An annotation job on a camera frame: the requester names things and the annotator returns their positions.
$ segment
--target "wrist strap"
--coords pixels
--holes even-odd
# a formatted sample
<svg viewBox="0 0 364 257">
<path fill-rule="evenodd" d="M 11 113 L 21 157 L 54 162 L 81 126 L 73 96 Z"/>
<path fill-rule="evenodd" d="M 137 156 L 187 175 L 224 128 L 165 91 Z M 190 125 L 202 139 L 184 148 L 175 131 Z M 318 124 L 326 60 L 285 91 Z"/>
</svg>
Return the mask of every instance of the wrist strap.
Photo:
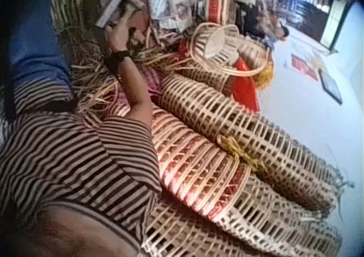
<svg viewBox="0 0 364 257">
<path fill-rule="evenodd" d="M 125 57 L 130 57 L 129 51 L 113 52 L 110 56 L 105 57 L 104 64 L 112 75 L 118 74 L 119 64 L 124 61 Z"/>
</svg>

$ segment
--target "striped shirt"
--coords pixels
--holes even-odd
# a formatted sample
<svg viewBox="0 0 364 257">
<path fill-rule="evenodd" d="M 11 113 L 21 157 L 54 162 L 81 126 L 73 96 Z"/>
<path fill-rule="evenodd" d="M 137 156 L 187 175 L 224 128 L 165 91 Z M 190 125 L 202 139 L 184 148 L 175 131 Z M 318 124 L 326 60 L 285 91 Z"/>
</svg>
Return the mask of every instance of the striped shirt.
<svg viewBox="0 0 364 257">
<path fill-rule="evenodd" d="M 0 216 L 29 229 L 39 211 L 64 207 L 139 252 L 161 191 L 150 129 L 118 116 L 89 128 L 72 113 L 39 112 L 49 101 L 72 99 L 51 80 L 25 83 L 14 97 L 17 119 L 6 123 L 0 112 Z"/>
</svg>

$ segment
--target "blue pants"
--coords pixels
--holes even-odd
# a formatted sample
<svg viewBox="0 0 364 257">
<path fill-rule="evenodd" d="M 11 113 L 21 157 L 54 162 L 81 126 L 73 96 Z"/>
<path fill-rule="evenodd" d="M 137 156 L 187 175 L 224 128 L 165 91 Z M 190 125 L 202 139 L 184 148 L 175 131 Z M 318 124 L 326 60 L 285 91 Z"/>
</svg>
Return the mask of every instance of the blue pants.
<svg viewBox="0 0 364 257">
<path fill-rule="evenodd" d="M 51 20 L 51 0 L 19 0 L 9 43 L 10 78 L 16 88 L 50 78 L 70 87 L 68 65 Z"/>
</svg>

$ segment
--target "floor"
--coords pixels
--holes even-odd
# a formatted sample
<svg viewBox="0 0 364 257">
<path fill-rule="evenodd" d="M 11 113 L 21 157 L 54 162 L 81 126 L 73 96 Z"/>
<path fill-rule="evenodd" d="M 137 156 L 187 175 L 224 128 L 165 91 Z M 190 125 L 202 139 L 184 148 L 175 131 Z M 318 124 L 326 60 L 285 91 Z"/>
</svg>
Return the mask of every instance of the floor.
<svg viewBox="0 0 364 257">
<path fill-rule="evenodd" d="M 320 79 L 315 81 L 286 66 L 291 53 L 302 58 L 312 54 L 319 44 L 294 29 L 286 42 L 274 51 L 275 77 L 270 87 L 259 93 L 262 114 L 282 126 L 292 137 L 309 147 L 327 162 L 339 167 L 342 174 L 355 182 L 341 198 L 340 220 L 336 209 L 328 218 L 343 235 L 339 256 L 361 256 L 363 250 L 363 142 L 362 111 L 354 91 L 330 56 L 322 59 L 336 80 L 343 104 L 340 106 L 323 91 Z"/>
</svg>

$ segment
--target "hand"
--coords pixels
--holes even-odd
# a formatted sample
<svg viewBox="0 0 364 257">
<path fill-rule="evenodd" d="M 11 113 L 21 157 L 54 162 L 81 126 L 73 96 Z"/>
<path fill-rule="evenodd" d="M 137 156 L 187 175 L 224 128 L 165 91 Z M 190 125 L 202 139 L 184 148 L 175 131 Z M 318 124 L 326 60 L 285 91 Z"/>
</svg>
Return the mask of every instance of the hand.
<svg viewBox="0 0 364 257">
<path fill-rule="evenodd" d="M 129 30 L 126 19 L 120 19 L 114 28 L 106 29 L 109 46 L 113 52 L 126 51 L 127 41 L 129 39 Z"/>
</svg>

